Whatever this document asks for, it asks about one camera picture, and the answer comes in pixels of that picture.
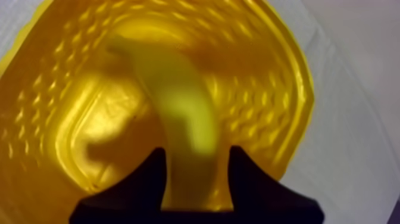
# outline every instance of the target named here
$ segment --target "yellow curved shape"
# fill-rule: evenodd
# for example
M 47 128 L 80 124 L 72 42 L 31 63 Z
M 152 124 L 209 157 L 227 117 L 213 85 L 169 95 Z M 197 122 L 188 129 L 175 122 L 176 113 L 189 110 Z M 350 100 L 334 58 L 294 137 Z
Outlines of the yellow curved shape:
M 0 207 L 12 223 L 65 223 L 81 198 L 122 180 L 155 147 L 167 150 L 171 171 L 162 107 L 126 63 L 104 52 L 112 34 L 180 52 L 200 77 L 194 85 L 211 96 L 220 130 L 215 178 L 203 206 L 185 207 L 232 209 L 231 145 L 273 178 L 283 176 L 310 121 L 313 83 L 293 36 L 264 1 L 43 5 L 0 63 L 0 96 L 7 96 L 0 99 Z M 213 142 L 200 151 L 213 154 Z M 174 207 L 170 192 L 168 176 L 165 209 Z
M 173 49 L 121 36 L 108 47 L 129 59 L 163 123 L 171 151 L 164 206 L 203 209 L 213 187 L 220 135 L 211 95 L 196 68 Z

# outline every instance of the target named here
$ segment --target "yellow transparent plastic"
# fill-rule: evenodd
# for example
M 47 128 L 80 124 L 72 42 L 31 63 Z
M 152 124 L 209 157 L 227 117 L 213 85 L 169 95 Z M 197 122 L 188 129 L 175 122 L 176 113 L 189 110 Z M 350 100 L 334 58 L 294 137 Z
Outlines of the yellow transparent plastic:
M 0 63 L 5 223 L 67 223 L 81 198 L 122 180 L 155 147 L 169 155 L 158 108 L 104 53 L 110 34 L 175 49 L 201 75 L 221 134 L 215 183 L 198 209 L 232 209 L 231 145 L 283 176 L 310 120 L 313 84 L 262 0 L 47 1 Z

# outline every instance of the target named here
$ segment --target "white surface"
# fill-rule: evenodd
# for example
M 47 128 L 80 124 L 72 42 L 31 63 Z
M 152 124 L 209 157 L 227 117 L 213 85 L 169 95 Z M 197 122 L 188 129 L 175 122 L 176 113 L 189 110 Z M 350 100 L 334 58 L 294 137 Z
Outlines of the white surface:
M 303 1 L 364 85 L 400 159 L 400 1 Z
M 0 55 L 39 1 L 0 1 Z M 300 1 L 269 1 L 305 51 L 316 97 L 311 125 L 282 182 L 317 199 L 328 224 L 386 223 L 400 193 L 399 169 L 358 79 Z

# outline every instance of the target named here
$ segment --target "embossed pattern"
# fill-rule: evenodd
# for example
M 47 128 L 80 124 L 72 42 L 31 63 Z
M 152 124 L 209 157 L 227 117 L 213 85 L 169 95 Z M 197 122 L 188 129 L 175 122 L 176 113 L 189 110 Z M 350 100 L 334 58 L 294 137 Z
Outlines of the embossed pattern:
M 96 57 L 105 37 L 141 18 L 174 24 L 189 37 L 182 52 L 199 68 L 214 99 L 223 130 L 221 151 L 241 145 L 267 173 L 276 179 L 283 175 L 314 98 L 302 55 L 268 6 L 252 0 L 55 0 L 37 23 L 39 32 L 32 31 L 0 80 L 0 95 L 8 97 L 0 105 L 0 184 L 6 192 L 0 206 L 16 223 L 62 222 L 93 188 L 95 183 L 66 175 L 68 163 L 60 168 L 50 161 L 49 154 L 62 145 L 50 140 L 54 124 L 66 108 L 73 109 L 68 107 L 71 89 L 82 81 L 82 67 Z M 127 107 L 131 114 L 149 104 L 141 100 Z M 232 207 L 226 153 L 207 209 Z M 111 179 L 107 186 L 119 181 Z M 32 204 L 37 204 L 35 213 Z M 54 215 L 40 215 L 49 208 Z

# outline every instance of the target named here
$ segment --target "raised dimple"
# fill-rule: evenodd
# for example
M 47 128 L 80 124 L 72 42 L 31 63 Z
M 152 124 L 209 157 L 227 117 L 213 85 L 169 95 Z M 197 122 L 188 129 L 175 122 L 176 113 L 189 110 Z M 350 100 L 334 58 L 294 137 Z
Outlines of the raised dimple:
M 178 0 L 178 4 L 181 5 L 183 8 L 185 8 L 187 10 L 191 10 L 191 11 L 195 11 L 196 10 L 196 8 L 192 4 L 190 4 L 190 3 L 188 3 L 188 2 L 186 2 L 184 0 Z

